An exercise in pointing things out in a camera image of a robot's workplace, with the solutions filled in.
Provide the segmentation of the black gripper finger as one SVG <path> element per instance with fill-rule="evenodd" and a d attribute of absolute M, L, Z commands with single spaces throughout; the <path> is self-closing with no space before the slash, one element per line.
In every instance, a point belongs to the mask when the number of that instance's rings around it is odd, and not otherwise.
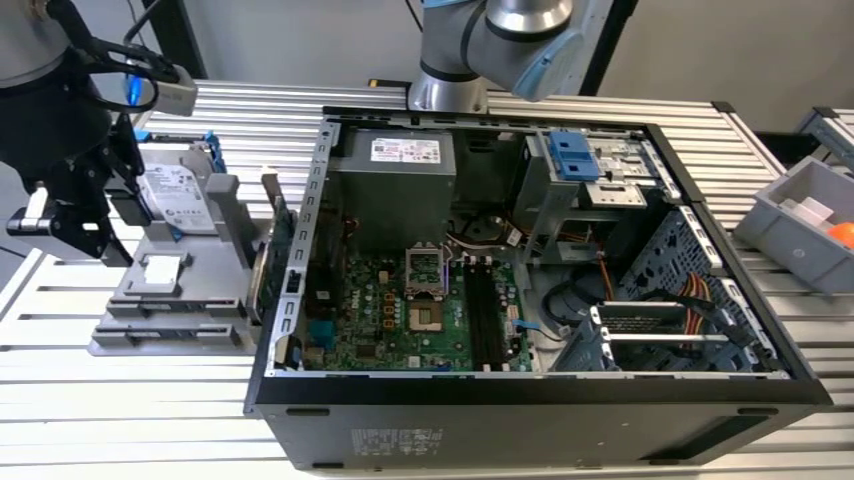
<path fill-rule="evenodd" d="M 60 259 L 128 267 L 133 259 L 112 227 L 104 185 L 93 168 L 60 168 L 56 178 L 32 185 L 25 206 L 6 221 L 9 236 Z"/>
<path fill-rule="evenodd" d="M 102 162 L 109 173 L 104 191 L 121 219 L 128 225 L 148 226 L 152 214 L 138 185 L 145 166 L 128 114 L 118 114 L 109 128 Z"/>

